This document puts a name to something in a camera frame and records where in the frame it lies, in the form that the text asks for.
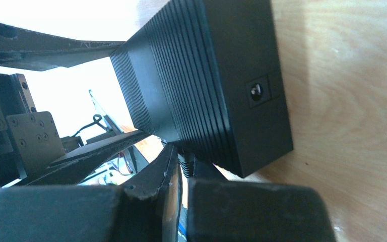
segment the wooden surface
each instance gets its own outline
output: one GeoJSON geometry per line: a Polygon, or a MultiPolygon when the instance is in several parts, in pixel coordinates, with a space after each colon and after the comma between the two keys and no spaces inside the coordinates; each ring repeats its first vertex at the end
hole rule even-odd
{"type": "Polygon", "coordinates": [[[387,241],[387,1],[272,3],[295,150],[247,180],[312,187],[339,241],[387,241]]]}

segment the metal mounting plate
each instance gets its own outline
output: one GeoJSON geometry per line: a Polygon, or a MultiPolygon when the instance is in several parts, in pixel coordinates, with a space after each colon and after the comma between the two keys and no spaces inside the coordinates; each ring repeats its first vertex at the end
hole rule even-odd
{"type": "Polygon", "coordinates": [[[34,112],[7,116],[20,159],[20,177],[39,177],[49,164],[64,156],[65,150],[49,112],[34,112]]]}

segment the screw hole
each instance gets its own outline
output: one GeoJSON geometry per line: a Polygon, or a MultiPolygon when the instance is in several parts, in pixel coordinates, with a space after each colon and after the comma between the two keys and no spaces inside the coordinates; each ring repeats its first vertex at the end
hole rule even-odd
{"type": "Polygon", "coordinates": [[[0,36],[5,38],[15,38],[18,35],[17,28],[13,26],[8,26],[5,24],[0,24],[0,36]]]}
{"type": "Polygon", "coordinates": [[[21,139],[19,141],[20,141],[21,148],[25,148],[26,147],[26,142],[23,139],[21,139]]]}

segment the black metal casing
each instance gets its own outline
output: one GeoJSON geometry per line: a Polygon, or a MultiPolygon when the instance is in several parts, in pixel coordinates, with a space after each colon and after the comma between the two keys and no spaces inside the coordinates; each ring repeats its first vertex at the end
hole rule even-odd
{"type": "Polygon", "coordinates": [[[136,128],[241,177],[293,149],[269,1],[172,0],[110,57],[136,128]]]}

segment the black cable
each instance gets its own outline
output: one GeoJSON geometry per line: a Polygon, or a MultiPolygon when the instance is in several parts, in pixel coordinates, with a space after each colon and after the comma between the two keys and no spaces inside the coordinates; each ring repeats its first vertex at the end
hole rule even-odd
{"type": "Polygon", "coordinates": [[[75,136],[76,136],[77,134],[79,134],[82,130],[84,130],[84,129],[88,128],[88,127],[91,127],[91,126],[93,126],[93,125],[98,125],[98,126],[100,126],[102,129],[104,129],[104,130],[107,132],[107,128],[106,128],[105,126],[103,126],[101,123],[99,123],[102,119],[103,119],[103,118],[102,118],[101,115],[95,114],[95,115],[93,116],[93,122],[90,123],[90,124],[88,124],[88,125],[83,126],[82,128],[80,128],[80,129],[76,132],[76,134],[74,134],[72,137],[75,137],[75,136]]]}

